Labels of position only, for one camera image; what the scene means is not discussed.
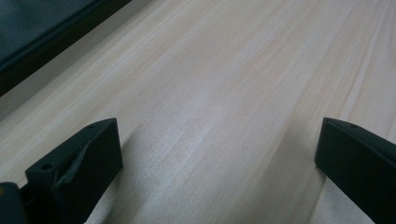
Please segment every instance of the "black plastic part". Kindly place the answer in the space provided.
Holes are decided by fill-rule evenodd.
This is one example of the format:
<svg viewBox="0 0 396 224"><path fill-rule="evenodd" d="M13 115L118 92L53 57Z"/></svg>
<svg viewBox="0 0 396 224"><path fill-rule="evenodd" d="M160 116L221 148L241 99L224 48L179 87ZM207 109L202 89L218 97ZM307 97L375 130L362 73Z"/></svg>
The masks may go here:
<svg viewBox="0 0 396 224"><path fill-rule="evenodd" d="M28 224L20 190L14 183L0 183L0 223Z"/></svg>
<svg viewBox="0 0 396 224"><path fill-rule="evenodd" d="M0 1L0 96L129 2Z"/></svg>
<svg viewBox="0 0 396 224"><path fill-rule="evenodd" d="M355 124L324 119L317 167L375 223L396 223L396 146Z"/></svg>
<svg viewBox="0 0 396 224"><path fill-rule="evenodd" d="M84 223L120 169L117 120L91 124L27 169L28 184L21 190L0 186L7 187L0 205L15 204L7 213L0 210L0 223L25 223L10 221L8 212L26 214L30 224Z"/></svg>

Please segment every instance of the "plastic piece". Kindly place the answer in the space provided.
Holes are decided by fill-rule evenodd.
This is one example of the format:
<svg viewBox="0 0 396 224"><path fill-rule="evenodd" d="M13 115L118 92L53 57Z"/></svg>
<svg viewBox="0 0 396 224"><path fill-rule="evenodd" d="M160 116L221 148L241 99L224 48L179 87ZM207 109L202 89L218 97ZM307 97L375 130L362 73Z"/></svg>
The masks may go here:
<svg viewBox="0 0 396 224"><path fill-rule="evenodd" d="M375 223L396 223L396 146L363 128L324 119L317 167Z"/></svg>
<svg viewBox="0 0 396 224"><path fill-rule="evenodd" d="M0 223L28 224L20 190L14 183L0 183Z"/></svg>
<svg viewBox="0 0 396 224"><path fill-rule="evenodd" d="M84 223L121 168L116 119L85 127L26 170L20 194L29 223Z"/></svg>

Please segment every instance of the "light wooden surface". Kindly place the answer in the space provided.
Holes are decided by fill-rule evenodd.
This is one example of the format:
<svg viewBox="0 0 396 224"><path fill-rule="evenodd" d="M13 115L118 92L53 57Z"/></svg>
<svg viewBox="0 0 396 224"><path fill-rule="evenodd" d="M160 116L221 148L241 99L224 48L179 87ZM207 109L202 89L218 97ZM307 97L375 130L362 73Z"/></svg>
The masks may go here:
<svg viewBox="0 0 396 224"><path fill-rule="evenodd" d="M125 168L89 223L365 219L313 159L323 117L396 142L396 1L141 2L0 98L1 181L116 117Z"/></svg>

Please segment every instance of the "wood grain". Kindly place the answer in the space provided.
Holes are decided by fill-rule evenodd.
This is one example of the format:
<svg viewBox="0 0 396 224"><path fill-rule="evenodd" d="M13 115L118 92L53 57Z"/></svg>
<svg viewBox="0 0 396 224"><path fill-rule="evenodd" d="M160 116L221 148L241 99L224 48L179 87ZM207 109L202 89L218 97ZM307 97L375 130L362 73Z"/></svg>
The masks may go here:
<svg viewBox="0 0 396 224"><path fill-rule="evenodd" d="M125 168L90 223L318 222L322 118L396 142L395 1L133 8L24 81L32 97L0 99L2 181L22 186L34 161L116 117Z"/></svg>

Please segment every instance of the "screw hole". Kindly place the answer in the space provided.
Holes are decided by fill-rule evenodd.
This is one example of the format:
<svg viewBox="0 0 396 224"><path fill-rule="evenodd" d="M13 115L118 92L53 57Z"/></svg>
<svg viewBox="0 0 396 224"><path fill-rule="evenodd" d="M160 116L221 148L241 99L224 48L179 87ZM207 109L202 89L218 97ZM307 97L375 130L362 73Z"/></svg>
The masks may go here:
<svg viewBox="0 0 396 224"><path fill-rule="evenodd" d="M41 166L41 170L50 170L52 168L52 163L46 163L43 166Z"/></svg>

